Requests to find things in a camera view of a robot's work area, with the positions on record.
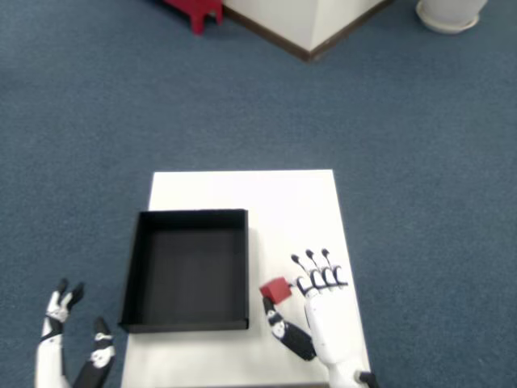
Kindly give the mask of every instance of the gray carpet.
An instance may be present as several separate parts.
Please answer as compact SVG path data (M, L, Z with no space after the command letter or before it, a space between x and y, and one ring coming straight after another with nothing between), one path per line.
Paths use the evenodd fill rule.
M153 171L333 168L383 387L517 381L517 3L439 36L399 0L307 65L149 0L4 0L0 378L32 384L44 307L86 282L116 326ZM125 335L107 386L120 384Z

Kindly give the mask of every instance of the white planter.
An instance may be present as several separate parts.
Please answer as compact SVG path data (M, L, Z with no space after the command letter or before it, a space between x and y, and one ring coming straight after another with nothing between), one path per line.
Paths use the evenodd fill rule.
M417 14L433 31L457 34L479 21L479 11L487 0L420 0Z

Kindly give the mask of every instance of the open box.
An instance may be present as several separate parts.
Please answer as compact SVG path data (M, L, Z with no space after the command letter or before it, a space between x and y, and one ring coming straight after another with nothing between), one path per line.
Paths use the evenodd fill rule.
M247 211L140 213L120 325L132 333L247 329Z

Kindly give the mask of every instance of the white tabletop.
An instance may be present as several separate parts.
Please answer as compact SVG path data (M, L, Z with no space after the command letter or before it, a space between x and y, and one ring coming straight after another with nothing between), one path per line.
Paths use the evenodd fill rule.
M149 210L248 209L250 328L129 335L123 388L321 384L326 368L303 361L276 340L264 317L259 286L272 278L293 280L291 260L305 249L327 248L341 264L355 295L332 170L157 172ZM278 305L283 316L309 331L304 298ZM359 319L359 309L351 311ZM369 369L363 349L356 357Z

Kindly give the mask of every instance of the baseboard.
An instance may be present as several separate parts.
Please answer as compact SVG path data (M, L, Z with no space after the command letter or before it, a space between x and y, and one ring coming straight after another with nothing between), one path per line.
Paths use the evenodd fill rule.
M271 43L279 46L288 53L291 53L295 57L300 58L302 61L309 62L318 59L324 52L334 47L341 39L344 39L347 36L349 36L356 28L362 26L374 14L376 14L379 11L382 11L394 1L395 0L383 0L382 2L370 8L359 18L357 18L347 26L343 27L341 30L333 34L329 39L327 39L317 47L313 48L312 50L307 50L306 48L303 48L298 44L294 44L290 40L283 38L277 33L271 31L268 28L265 28L264 26L245 17L244 15L239 14L238 12L232 10L231 8L228 8L227 6L224 6L224 9L225 15L229 19L232 19L234 22L237 22L242 26L248 28L249 30L261 36L265 40L270 41Z

